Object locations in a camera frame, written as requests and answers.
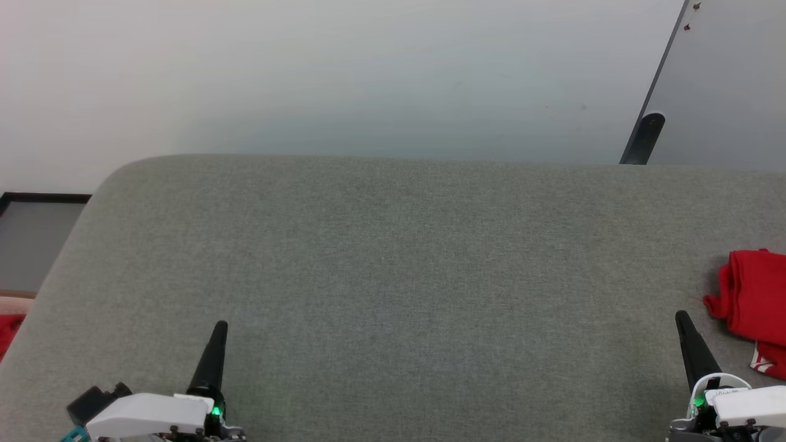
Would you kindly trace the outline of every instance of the gray upholstered sofa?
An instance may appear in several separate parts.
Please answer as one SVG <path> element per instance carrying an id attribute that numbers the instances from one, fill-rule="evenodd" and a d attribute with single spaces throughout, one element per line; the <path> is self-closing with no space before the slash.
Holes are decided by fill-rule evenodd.
<path id="1" fill-rule="evenodd" d="M 674 313 L 786 252 L 786 177 L 657 167 L 187 156 L 96 192 L 6 360 L 0 439 L 58 440 L 91 385 L 182 392 L 213 324 L 251 440 L 663 440 Z"/>

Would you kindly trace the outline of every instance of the red fabric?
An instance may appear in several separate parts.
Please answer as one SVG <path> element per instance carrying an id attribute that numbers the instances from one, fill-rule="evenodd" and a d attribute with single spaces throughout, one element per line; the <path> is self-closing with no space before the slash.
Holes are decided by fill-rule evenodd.
<path id="1" fill-rule="evenodd" d="M 11 340 L 17 335 L 23 319 L 24 315 L 0 315 L 0 362 L 6 355 Z"/>
<path id="2" fill-rule="evenodd" d="M 773 363 L 766 373 L 786 379 L 786 255 L 736 250 L 718 277 L 721 293 L 704 297 L 707 310 L 732 333 L 758 341 L 758 353 Z"/>

